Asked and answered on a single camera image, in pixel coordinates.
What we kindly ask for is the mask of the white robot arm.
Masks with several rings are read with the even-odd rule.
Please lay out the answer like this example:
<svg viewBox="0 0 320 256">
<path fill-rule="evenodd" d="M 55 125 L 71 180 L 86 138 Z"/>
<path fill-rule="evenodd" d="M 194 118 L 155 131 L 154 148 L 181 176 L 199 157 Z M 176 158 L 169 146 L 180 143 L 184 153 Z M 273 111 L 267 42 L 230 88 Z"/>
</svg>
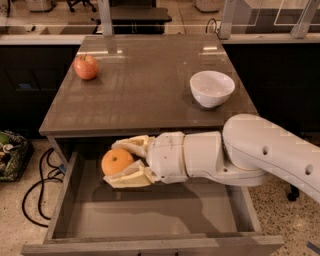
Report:
<svg viewBox="0 0 320 256">
<path fill-rule="evenodd" d="M 223 130 L 118 140 L 102 158 L 114 188 L 144 187 L 205 178 L 258 186 L 271 173 L 320 202 L 320 148 L 258 116 L 231 117 Z"/>
</svg>

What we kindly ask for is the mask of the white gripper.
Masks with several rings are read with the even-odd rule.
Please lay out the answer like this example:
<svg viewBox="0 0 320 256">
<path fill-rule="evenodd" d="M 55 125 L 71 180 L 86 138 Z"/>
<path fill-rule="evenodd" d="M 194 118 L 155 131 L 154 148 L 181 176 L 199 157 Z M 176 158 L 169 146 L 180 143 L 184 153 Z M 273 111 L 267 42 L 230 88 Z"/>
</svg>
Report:
<svg viewBox="0 0 320 256">
<path fill-rule="evenodd" d="M 188 180 L 184 164 L 185 135 L 182 132 L 163 133 L 158 137 L 139 135 L 117 140 L 112 149 L 124 149 L 130 154 L 146 158 L 149 168 L 141 160 L 135 161 L 123 171 L 105 175 L 104 180 L 113 188 L 137 188 L 152 185 L 155 176 L 165 184 Z"/>
</svg>

